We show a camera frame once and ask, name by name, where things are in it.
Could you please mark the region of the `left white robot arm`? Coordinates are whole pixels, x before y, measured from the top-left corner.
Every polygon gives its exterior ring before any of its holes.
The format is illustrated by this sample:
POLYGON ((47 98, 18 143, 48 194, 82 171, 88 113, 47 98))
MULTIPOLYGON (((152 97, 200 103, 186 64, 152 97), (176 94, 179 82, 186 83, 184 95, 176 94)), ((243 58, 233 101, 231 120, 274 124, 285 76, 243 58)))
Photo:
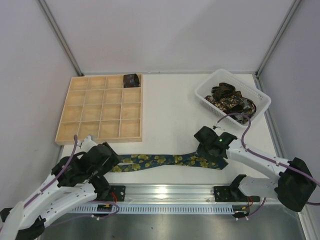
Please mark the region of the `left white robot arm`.
POLYGON ((86 203, 109 204, 111 186, 104 177, 120 163, 107 142, 98 144, 89 135, 51 170, 45 181, 26 200, 0 212, 2 240, 34 240, 58 218, 86 203))

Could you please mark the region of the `blue yellow floral tie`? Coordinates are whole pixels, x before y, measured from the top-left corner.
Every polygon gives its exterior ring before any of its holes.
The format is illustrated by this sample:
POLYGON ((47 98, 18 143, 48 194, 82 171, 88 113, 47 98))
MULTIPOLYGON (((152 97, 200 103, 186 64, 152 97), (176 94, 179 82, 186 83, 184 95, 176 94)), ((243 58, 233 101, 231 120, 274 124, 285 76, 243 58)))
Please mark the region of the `blue yellow floral tie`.
POLYGON ((224 158, 213 159, 203 153, 187 154, 123 154, 120 163, 113 167, 112 173, 128 173, 149 170, 161 166, 198 167, 223 170, 228 162, 224 158))

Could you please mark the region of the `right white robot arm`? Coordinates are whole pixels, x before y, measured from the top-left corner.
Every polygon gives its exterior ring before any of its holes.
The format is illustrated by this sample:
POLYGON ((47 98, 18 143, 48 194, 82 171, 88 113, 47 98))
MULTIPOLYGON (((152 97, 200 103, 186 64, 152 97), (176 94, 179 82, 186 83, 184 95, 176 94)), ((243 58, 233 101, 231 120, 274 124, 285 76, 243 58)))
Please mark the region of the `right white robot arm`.
POLYGON ((265 152, 245 146, 244 141, 233 134, 217 134, 203 126, 195 135, 199 142, 198 152, 214 163, 231 159, 264 175, 255 178, 239 174, 221 196, 231 196, 240 202, 246 197, 263 197, 278 200, 294 212, 301 212, 314 190, 316 182, 306 163, 294 158, 271 157, 265 152))

